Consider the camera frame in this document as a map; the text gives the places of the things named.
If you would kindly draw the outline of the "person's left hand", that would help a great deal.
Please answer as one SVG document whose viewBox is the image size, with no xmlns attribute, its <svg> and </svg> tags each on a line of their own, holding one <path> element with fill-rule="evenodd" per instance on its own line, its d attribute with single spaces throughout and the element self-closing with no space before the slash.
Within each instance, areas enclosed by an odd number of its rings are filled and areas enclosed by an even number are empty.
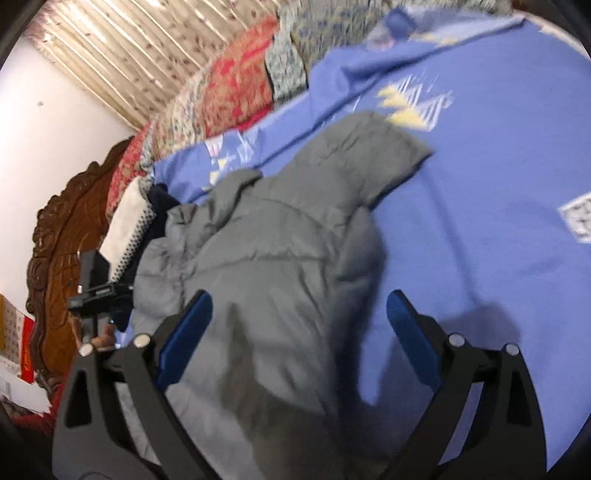
<svg viewBox="0 0 591 480">
<path fill-rule="evenodd" d="M 97 350 L 113 348 L 115 346 L 115 330 L 116 327 L 113 324 L 105 324 L 102 333 L 94 337 L 91 344 Z"/>
</svg>

